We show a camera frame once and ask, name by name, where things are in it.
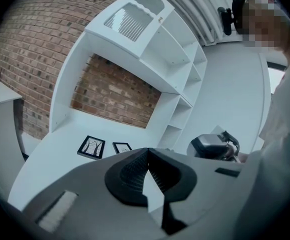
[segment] small device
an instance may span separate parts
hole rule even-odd
[[[230,36],[232,34],[231,24],[234,22],[232,10],[230,8],[218,7],[217,11],[225,35]]]
[[[191,141],[187,149],[188,155],[198,158],[223,160],[239,163],[237,158],[240,144],[226,130],[221,134],[202,134]]]

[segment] framed artwork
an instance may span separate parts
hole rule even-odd
[[[131,146],[128,143],[124,142],[113,142],[113,146],[116,151],[116,154],[132,150]]]
[[[103,156],[105,140],[87,136],[80,145],[77,154],[91,159],[101,159]]]

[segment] person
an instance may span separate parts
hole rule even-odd
[[[290,19],[275,0],[233,0],[232,12],[236,31],[247,46],[281,51],[287,59],[285,76],[259,135],[265,148],[290,132]],[[239,153],[238,158],[245,162],[248,155]]]
[[[290,19],[275,0],[233,0],[232,12],[248,46],[282,51],[288,62],[259,135],[262,149],[238,156],[257,170],[237,223],[236,239],[242,239],[261,232],[290,201]]]

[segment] white table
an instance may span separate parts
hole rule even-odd
[[[0,197],[5,200],[24,164],[14,122],[14,100],[21,98],[0,82]]]

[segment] red brick wall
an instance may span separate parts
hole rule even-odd
[[[0,26],[0,80],[23,96],[21,130],[48,133],[57,76],[85,26],[116,0],[17,0]],[[74,108],[145,127],[160,96],[126,70],[93,58],[75,89]]]

